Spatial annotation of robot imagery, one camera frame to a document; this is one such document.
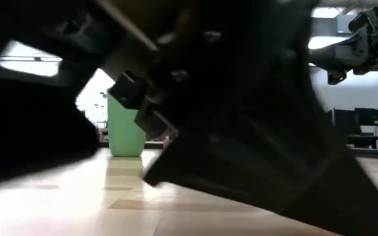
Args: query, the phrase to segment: tiled floor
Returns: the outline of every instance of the tiled floor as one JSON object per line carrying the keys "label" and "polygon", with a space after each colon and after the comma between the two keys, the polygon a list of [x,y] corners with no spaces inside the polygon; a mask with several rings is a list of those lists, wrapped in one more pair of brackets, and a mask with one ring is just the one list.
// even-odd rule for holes
{"label": "tiled floor", "polygon": [[[92,160],[0,185],[0,235],[333,235],[271,212],[140,178],[141,159]],[[378,182],[378,160],[363,159]]]}

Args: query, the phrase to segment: white wall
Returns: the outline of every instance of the white wall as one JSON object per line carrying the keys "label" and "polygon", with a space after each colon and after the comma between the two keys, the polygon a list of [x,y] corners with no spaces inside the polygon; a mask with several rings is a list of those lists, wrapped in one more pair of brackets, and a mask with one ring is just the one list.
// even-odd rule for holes
{"label": "white wall", "polygon": [[[327,84],[327,73],[322,69],[312,68],[311,78],[316,94],[326,109],[378,109],[378,72],[354,75],[350,71],[347,78],[335,86]],[[373,127],[362,127],[362,130],[374,132]]]}

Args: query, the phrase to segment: green trash can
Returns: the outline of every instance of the green trash can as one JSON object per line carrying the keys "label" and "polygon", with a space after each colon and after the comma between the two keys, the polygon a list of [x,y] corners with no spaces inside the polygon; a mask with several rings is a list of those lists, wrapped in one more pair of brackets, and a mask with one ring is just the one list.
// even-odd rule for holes
{"label": "green trash can", "polygon": [[114,157],[139,157],[146,135],[135,124],[137,110],[126,109],[108,95],[109,147]]}

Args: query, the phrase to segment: computer monitor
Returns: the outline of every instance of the computer monitor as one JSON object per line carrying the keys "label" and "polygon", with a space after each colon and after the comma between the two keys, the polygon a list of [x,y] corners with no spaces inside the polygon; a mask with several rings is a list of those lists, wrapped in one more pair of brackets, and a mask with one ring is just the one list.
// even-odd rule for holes
{"label": "computer monitor", "polygon": [[361,128],[355,111],[334,109],[334,125],[343,135],[361,135]]}
{"label": "computer monitor", "polygon": [[355,108],[359,125],[378,126],[378,109]]}

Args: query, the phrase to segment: bolt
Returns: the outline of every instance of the bolt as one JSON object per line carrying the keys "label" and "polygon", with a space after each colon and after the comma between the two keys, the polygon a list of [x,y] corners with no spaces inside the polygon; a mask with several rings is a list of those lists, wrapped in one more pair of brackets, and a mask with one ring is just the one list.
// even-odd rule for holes
{"label": "bolt", "polygon": [[221,39],[221,32],[218,31],[206,31],[203,33],[203,38],[207,43],[216,43]]}
{"label": "bolt", "polygon": [[186,71],[184,71],[184,70],[181,70],[181,69],[172,71],[171,72],[171,76],[173,77],[173,79],[176,82],[182,82],[182,81],[187,80],[187,78],[189,78],[188,73]]}

